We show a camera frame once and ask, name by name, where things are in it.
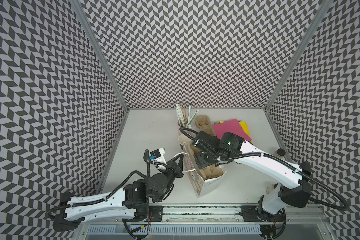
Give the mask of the pulp two cup carrier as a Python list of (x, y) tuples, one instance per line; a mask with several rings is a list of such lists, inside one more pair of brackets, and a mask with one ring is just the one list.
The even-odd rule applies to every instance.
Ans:
[(193, 166), (196, 168), (197, 173), (204, 180), (218, 178), (225, 174), (226, 172), (225, 170), (223, 170), (221, 167), (215, 167), (214, 165), (207, 166), (205, 168), (199, 168), (197, 164), (197, 160), (198, 159), (202, 160), (202, 158), (205, 156), (205, 153), (199, 150), (198, 148), (194, 147), (192, 144), (189, 144), (188, 150)]

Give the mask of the green straw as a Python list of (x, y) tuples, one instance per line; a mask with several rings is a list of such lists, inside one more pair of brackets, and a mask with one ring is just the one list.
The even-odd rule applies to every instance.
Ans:
[(195, 119), (196, 115), (199, 113), (200, 110), (196, 110), (195, 113), (192, 115), (191, 119), (188, 121), (187, 125), (191, 125), (192, 121)]

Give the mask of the cartoon animal paper gift bag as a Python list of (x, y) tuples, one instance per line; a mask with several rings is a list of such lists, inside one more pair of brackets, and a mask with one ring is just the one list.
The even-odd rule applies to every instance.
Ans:
[(214, 192), (223, 182), (227, 175), (226, 167), (215, 167), (214, 165), (199, 168), (196, 163), (196, 154), (202, 151), (192, 145), (191, 142), (177, 144), (175, 149), (166, 149), (166, 160), (170, 160), (176, 155), (183, 156), (183, 174), (182, 178), (174, 181), (174, 190), (170, 195), (171, 200), (190, 200), (192, 197), (198, 199)]

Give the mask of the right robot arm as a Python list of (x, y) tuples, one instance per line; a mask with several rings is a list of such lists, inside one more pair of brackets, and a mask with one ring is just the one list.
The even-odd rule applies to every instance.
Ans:
[[(309, 164), (293, 164), (270, 155), (244, 138), (234, 133), (224, 133), (222, 137), (212, 137), (204, 131), (196, 132), (181, 127), (180, 132), (192, 140), (194, 147), (200, 150), (196, 154), (199, 168), (214, 165), (219, 167), (231, 162), (249, 166), (260, 171), (278, 183), (273, 185), (266, 195), (261, 196), (253, 210), (260, 221), (270, 221), (282, 213), (285, 207), (304, 208), (308, 202), (320, 204), (335, 210), (347, 211), (350, 208), (347, 200), (335, 190), (311, 176)], [(311, 195), (311, 184), (322, 187), (335, 196), (341, 205), (335, 205), (316, 199)]]

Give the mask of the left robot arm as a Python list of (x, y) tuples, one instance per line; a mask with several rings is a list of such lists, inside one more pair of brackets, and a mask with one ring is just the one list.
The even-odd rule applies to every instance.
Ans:
[(145, 150), (146, 174), (132, 171), (109, 193), (77, 197), (70, 192), (61, 196), (58, 206), (45, 212), (56, 232), (75, 230), (82, 223), (122, 219), (142, 222), (152, 219), (150, 203), (165, 201), (174, 189), (175, 179), (182, 178), (185, 153), (164, 160), (164, 150)]

